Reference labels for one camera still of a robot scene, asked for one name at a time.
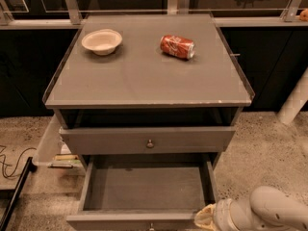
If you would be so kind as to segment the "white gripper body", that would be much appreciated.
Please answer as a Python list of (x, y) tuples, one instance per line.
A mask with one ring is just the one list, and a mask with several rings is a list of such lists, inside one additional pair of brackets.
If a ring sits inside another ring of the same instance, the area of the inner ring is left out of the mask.
[(222, 199), (216, 203), (213, 223), (218, 231), (240, 231), (231, 217), (232, 199)]

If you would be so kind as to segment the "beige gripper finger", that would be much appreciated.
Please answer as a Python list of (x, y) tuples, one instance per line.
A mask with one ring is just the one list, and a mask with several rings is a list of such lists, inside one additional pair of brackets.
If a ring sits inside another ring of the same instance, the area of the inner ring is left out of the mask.
[(194, 217), (194, 224), (204, 231), (217, 231), (214, 224), (215, 204), (209, 204)]

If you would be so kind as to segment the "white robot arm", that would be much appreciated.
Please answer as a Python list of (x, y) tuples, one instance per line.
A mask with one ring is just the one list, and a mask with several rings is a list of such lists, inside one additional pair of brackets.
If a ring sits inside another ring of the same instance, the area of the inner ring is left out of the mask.
[(205, 231), (308, 231), (308, 206), (261, 186), (248, 198), (207, 205), (195, 215), (194, 224)]

